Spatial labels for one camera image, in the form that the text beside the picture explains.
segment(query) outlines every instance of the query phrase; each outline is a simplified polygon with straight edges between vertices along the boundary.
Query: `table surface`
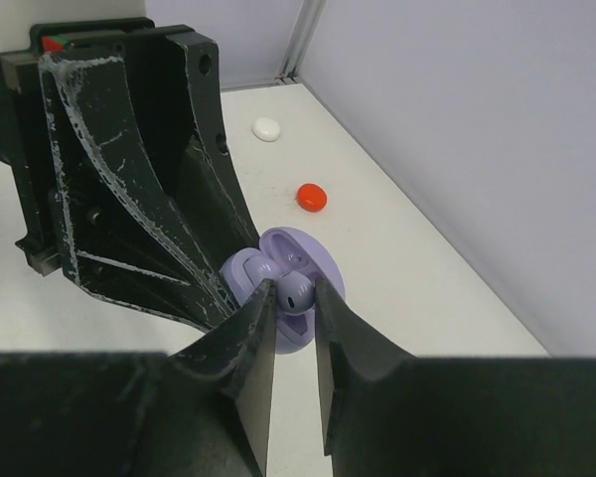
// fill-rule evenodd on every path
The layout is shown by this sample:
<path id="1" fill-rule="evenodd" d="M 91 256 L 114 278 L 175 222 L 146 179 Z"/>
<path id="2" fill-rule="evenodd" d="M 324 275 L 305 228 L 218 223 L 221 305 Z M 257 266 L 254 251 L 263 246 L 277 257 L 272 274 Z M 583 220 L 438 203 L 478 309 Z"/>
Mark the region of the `table surface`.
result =
<path id="1" fill-rule="evenodd" d="M 543 356 L 511 311 L 303 85 L 223 94 L 236 173 L 260 232 L 292 226 L 331 252 L 350 306 L 393 342 L 426 356 Z M 251 133 L 258 117 L 281 125 L 276 142 Z M 295 203 L 320 184 L 327 208 Z M 60 272 L 42 278 L 13 245 L 25 234 L 9 167 L 0 163 L 0 351 L 163 350 L 201 334 L 98 302 Z M 268 475 L 331 476 L 313 344 L 280 356 L 274 373 Z"/>

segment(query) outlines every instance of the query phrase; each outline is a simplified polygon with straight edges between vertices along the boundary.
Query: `white ball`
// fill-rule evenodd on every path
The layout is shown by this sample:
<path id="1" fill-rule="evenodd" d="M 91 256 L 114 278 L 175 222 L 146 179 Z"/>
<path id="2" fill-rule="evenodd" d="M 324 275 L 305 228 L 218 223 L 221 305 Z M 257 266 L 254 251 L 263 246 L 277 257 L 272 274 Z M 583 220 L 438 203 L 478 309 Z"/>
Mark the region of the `white ball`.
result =
<path id="1" fill-rule="evenodd" d="M 251 131 L 261 141 L 274 142 L 280 137 L 280 124 L 268 117 L 260 117 L 251 126 Z"/>

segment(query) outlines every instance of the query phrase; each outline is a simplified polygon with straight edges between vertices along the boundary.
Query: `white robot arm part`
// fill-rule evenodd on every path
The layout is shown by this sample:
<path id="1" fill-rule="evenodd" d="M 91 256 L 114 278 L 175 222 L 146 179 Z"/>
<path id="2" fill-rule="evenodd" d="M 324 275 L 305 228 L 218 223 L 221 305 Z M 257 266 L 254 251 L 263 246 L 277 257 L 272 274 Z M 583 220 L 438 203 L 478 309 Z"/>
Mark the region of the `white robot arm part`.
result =
<path id="1" fill-rule="evenodd" d="M 145 16 L 145 0 L 0 0 L 0 53 L 28 49 L 39 23 Z"/>

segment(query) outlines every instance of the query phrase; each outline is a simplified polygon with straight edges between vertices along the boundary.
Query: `tabletop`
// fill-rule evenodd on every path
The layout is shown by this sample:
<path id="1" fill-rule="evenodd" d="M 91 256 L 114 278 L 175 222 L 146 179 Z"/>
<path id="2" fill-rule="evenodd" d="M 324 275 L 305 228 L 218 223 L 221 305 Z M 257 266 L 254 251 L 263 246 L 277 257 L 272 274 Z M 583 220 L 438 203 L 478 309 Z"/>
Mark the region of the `tabletop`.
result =
<path id="1" fill-rule="evenodd" d="M 318 239 L 343 273 L 347 301 L 419 356 L 543 356 L 521 322 L 301 85 L 225 92 L 231 157 L 262 233 L 278 226 Z M 268 117 L 275 142 L 251 132 Z M 298 188 L 319 184 L 327 207 L 309 213 Z M 26 232 L 11 171 L 0 163 L 0 351 L 163 350 L 197 340 L 191 327 L 98 302 L 60 272 L 43 278 L 14 242 Z M 279 356 L 267 475 L 329 477 L 323 456 L 315 348 Z"/>

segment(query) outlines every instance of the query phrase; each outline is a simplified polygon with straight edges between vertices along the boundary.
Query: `purple object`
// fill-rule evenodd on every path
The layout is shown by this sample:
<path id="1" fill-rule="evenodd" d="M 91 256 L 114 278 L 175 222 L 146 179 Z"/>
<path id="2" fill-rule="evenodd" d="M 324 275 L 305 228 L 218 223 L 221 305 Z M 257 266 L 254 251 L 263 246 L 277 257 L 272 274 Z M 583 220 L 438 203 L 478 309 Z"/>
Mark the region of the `purple object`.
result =
<path id="1" fill-rule="evenodd" d="M 247 301 L 264 278 L 276 281 L 279 299 L 276 353 L 294 353 L 315 336 L 316 279 L 328 278 L 345 298 L 342 274 L 327 250 L 297 229 L 270 229 L 260 238 L 259 246 L 260 250 L 246 248 L 230 257 L 221 274 L 239 305 Z"/>

